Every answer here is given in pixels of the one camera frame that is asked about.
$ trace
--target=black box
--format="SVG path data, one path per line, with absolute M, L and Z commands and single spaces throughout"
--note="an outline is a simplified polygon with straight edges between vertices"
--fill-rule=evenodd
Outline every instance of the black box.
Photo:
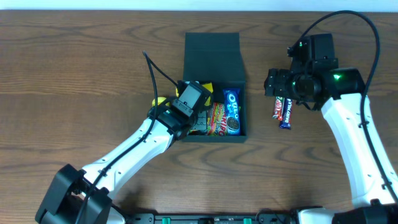
M 224 103 L 223 89 L 239 88 L 240 136 L 188 135 L 185 142 L 244 142 L 248 136 L 246 79 L 238 33 L 186 33 L 184 81 L 212 82 L 214 101 Z

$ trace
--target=snack package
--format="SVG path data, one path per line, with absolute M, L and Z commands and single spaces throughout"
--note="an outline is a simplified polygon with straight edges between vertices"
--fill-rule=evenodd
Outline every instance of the snack package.
M 190 134 L 206 134 L 207 133 L 207 111 L 198 113 L 196 123 L 189 130 Z
M 272 115 L 272 119 L 278 119 L 279 121 L 283 120 L 282 112 L 284 109 L 284 101 L 285 98 L 281 96 L 275 97 L 274 114 Z
M 223 90 L 225 98 L 226 126 L 229 136 L 241 134 L 241 122 L 239 118 L 239 89 L 231 88 Z
M 213 103 L 213 108 L 208 115 L 207 135 L 209 136 L 225 136 L 226 129 L 226 114 L 223 103 Z
M 285 98 L 283 119 L 279 123 L 282 129 L 291 129 L 293 100 Z

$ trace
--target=wooden table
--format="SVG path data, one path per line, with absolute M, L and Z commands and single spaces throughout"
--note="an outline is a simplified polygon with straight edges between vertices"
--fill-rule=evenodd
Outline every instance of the wooden table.
M 114 149 L 146 117 L 153 89 L 146 61 L 174 80 L 183 73 L 186 32 L 239 32 L 246 67 L 249 139 L 244 144 L 175 143 L 142 168 L 115 203 L 158 212 L 251 212 L 351 206 L 348 177 L 321 112 L 295 106 L 292 130 L 271 120 L 269 68 L 289 68 L 286 47 L 325 13 L 0 12 L 0 223 L 33 223 L 62 166 L 77 169 Z M 369 95 L 377 130 L 398 169 L 398 14 L 367 14 L 381 36 Z M 374 39 L 365 22 L 337 16 L 341 67 L 367 79 Z M 160 95 L 173 86 L 157 76 Z

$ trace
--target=candy wrapper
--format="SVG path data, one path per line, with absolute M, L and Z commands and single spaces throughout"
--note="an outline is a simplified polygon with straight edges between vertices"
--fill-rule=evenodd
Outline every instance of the candy wrapper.
M 282 129 L 291 129 L 290 124 L 292 121 L 292 107 L 293 100 L 285 98 L 284 112 L 282 113 L 283 119 L 279 123 L 279 127 Z
M 239 89 L 223 90 L 226 105 L 226 126 L 229 136 L 241 134 L 241 122 L 239 118 Z
M 213 103 L 213 109 L 210 110 L 207 123 L 207 135 L 225 136 L 227 135 L 226 114 L 223 103 Z
M 282 112 L 284 109 L 284 101 L 285 98 L 281 96 L 275 97 L 274 114 L 272 114 L 272 119 L 278 119 L 279 121 L 283 120 Z

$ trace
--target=blue wrapper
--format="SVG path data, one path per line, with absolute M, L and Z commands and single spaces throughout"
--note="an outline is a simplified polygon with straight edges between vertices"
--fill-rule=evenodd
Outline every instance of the blue wrapper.
M 241 134 L 241 121 L 239 117 L 239 89 L 230 88 L 223 90 L 225 98 L 226 127 L 229 136 Z
M 290 124 L 292 120 L 292 107 L 293 107 L 293 100 L 285 98 L 284 102 L 284 111 L 282 113 L 283 120 L 280 121 L 279 127 L 282 129 L 291 129 Z

